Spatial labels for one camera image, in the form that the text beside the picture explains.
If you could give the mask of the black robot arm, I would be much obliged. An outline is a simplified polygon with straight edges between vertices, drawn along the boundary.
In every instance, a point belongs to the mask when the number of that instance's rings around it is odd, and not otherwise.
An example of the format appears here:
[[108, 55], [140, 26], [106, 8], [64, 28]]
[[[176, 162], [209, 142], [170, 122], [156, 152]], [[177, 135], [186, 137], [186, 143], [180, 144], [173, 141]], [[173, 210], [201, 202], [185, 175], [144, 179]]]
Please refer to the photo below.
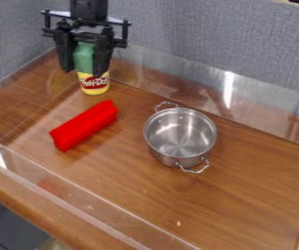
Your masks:
[[109, 68], [113, 49], [128, 47], [128, 20], [108, 16], [108, 0], [70, 0], [69, 11], [42, 10], [42, 35], [52, 37], [58, 62], [65, 72], [76, 69], [74, 51], [81, 43], [93, 45], [92, 75]]

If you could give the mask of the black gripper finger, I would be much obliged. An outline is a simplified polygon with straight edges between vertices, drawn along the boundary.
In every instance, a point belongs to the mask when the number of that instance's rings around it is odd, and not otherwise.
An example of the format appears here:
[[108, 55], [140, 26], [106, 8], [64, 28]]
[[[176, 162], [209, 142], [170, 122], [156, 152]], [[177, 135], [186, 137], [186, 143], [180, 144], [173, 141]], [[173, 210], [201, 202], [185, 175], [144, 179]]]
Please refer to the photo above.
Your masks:
[[74, 69], [73, 63], [73, 50], [76, 48], [76, 43], [72, 37], [70, 29], [68, 26], [58, 26], [54, 29], [54, 43], [58, 55], [58, 62], [65, 72]]
[[113, 52], [113, 35], [113, 29], [104, 28], [94, 39], [92, 67], [94, 77], [100, 77], [109, 68]]

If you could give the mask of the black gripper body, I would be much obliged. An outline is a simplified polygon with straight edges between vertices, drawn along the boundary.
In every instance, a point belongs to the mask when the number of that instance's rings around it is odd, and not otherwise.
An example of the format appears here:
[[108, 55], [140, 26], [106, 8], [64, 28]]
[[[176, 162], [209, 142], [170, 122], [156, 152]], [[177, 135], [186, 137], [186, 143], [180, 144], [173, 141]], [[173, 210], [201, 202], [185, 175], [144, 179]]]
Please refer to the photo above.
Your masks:
[[125, 48], [128, 46], [129, 26], [126, 20], [112, 17], [88, 19], [74, 17], [69, 12], [44, 10], [42, 35], [52, 37], [60, 45], [72, 42], [94, 44], [98, 39], [106, 42], [108, 48]]

